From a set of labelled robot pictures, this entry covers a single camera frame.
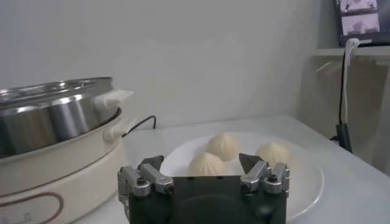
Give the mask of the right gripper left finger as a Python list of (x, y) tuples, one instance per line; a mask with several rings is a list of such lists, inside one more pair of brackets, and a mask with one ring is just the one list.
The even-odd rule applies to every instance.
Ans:
[(121, 167), (117, 173), (119, 195), (148, 197), (153, 187), (157, 193), (170, 194), (174, 187), (173, 178), (160, 173), (164, 158), (163, 155), (145, 158), (135, 169)]

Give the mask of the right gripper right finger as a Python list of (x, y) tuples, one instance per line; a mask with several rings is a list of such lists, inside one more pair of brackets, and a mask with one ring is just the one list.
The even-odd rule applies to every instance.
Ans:
[(273, 167), (259, 156), (239, 154), (244, 170), (240, 176), (240, 188), (245, 194), (262, 189), (268, 194), (289, 195), (289, 167), (285, 163), (276, 163)]

